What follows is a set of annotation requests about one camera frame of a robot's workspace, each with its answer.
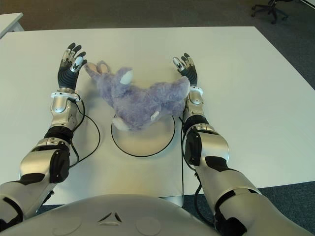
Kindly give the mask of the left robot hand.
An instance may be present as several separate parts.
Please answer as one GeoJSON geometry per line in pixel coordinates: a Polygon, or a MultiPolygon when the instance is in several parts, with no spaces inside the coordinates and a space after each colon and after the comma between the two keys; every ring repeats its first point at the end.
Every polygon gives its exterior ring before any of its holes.
{"type": "Polygon", "coordinates": [[[83,65],[87,63],[86,52],[78,52],[82,49],[81,45],[71,43],[64,51],[58,69],[57,79],[60,89],[76,89],[79,72],[83,65]]]}

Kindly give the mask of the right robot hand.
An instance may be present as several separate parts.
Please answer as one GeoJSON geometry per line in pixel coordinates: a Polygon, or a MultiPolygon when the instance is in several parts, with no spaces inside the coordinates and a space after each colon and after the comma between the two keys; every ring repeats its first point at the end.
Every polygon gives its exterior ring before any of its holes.
{"type": "Polygon", "coordinates": [[[174,57],[173,63],[177,68],[177,71],[182,75],[188,78],[191,86],[197,86],[197,71],[194,65],[192,58],[189,54],[184,53],[183,56],[179,59],[174,57]]]}

